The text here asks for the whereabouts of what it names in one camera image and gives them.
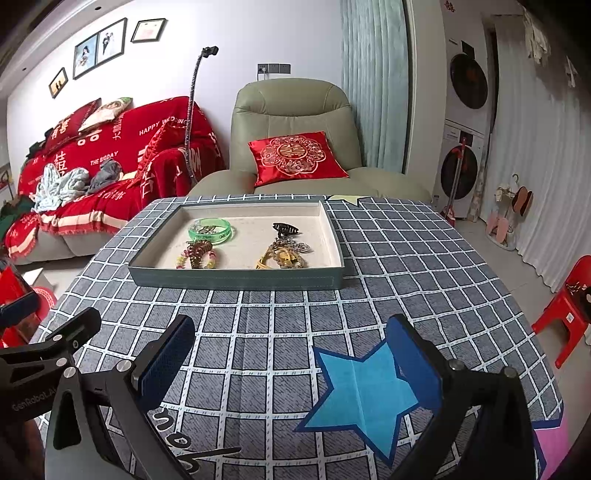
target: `pillow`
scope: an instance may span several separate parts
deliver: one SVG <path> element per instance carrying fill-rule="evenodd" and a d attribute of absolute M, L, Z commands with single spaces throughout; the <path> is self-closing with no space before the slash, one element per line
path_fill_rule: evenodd
<path fill-rule="evenodd" d="M 96 110 L 100 104 L 100 98 L 97 98 L 93 102 L 87 103 L 85 106 L 81 106 L 73 114 L 64 118 L 57 126 L 53 129 L 53 132 L 47 139 L 45 144 L 45 155 L 50 155 L 60 148 L 63 144 L 77 138 L 79 136 L 78 129 L 84 123 L 84 121 Z"/>
<path fill-rule="evenodd" d="M 88 117 L 80 128 L 78 133 L 83 133 L 87 130 L 97 128 L 107 122 L 112 122 L 123 112 L 134 99 L 130 97 L 121 97 L 117 100 L 107 103 L 96 110 L 90 117 Z"/>
<path fill-rule="evenodd" d="M 324 132 L 288 135 L 249 142 L 258 177 L 255 187 L 283 180 L 346 179 Z"/>
<path fill-rule="evenodd" d="M 166 120 L 146 146 L 146 151 L 138 162 L 138 169 L 132 185 L 141 181 L 144 170 L 160 152 L 184 143 L 185 125 L 177 124 L 174 120 Z"/>

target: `bracelet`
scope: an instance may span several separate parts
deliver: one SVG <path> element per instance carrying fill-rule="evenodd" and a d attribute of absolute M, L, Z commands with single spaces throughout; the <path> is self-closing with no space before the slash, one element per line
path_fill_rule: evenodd
<path fill-rule="evenodd" d="M 222 244 L 232 237 L 232 226 L 221 218 L 201 218 L 189 227 L 193 241 L 205 240 L 213 245 Z"/>
<path fill-rule="evenodd" d="M 267 266 L 267 259 L 269 255 L 273 254 L 273 259 L 277 262 L 280 268 L 305 268 L 306 263 L 301 255 L 292 248 L 276 246 L 271 244 L 265 254 L 256 263 L 256 270 L 268 270 L 271 267 Z"/>
<path fill-rule="evenodd" d="M 217 255 L 213 250 L 213 245 L 211 244 L 211 242 L 207 242 L 205 240 L 197 240 L 194 242 L 187 242 L 187 244 L 188 247 L 185 249 L 183 254 L 177 258 L 177 269 L 185 268 L 187 259 L 189 259 L 191 262 L 191 268 L 201 268 L 201 259 L 208 252 L 209 260 L 205 268 L 215 268 Z"/>

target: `screw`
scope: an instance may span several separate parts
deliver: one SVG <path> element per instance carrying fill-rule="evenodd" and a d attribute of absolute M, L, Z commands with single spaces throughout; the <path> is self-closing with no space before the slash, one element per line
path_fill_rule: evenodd
<path fill-rule="evenodd" d="M 122 360 L 117 364 L 117 370 L 120 372 L 127 372 L 131 368 L 131 361 L 130 360 Z"/>
<path fill-rule="evenodd" d="M 503 373 L 505 374 L 505 376 L 507 378 L 517 377 L 517 370 L 515 370 L 515 368 L 513 368 L 513 367 L 505 367 L 505 369 L 503 370 Z"/>
<path fill-rule="evenodd" d="M 448 362 L 448 365 L 454 372 L 459 372 L 460 370 L 464 370 L 466 368 L 466 364 L 457 358 L 452 358 Z"/>
<path fill-rule="evenodd" d="M 76 369 L 74 367 L 68 367 L 64 370 L 64 377 L 70 378 L 73 377 L 76 373 Z"/>

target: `teal curtain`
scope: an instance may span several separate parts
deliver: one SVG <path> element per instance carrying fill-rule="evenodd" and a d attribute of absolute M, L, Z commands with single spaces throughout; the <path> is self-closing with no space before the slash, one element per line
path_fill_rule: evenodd
<path fill-rule="evenodd" d="M 403 0 L 341 0 L 343 90 L 363 164 L 402 172 L 408 122 L 408 40 Z"/>

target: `armchair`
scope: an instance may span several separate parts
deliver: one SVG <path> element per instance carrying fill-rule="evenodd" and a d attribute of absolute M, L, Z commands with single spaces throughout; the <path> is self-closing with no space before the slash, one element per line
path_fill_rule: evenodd
<path fill-rule="evenodd" d="M 255 188 L 256 164 L 248 142 L 324 131 L 348 179 L 287 180 Z M 246 85 L 232 115 L 230 170 L 201 180 L 191 196 L 318 194 L 393 197 L 430 202 L 429 192 L 401 173 L 364 167 L 353 111 L 336 85 L 321 80 L 275 79 Z"/>

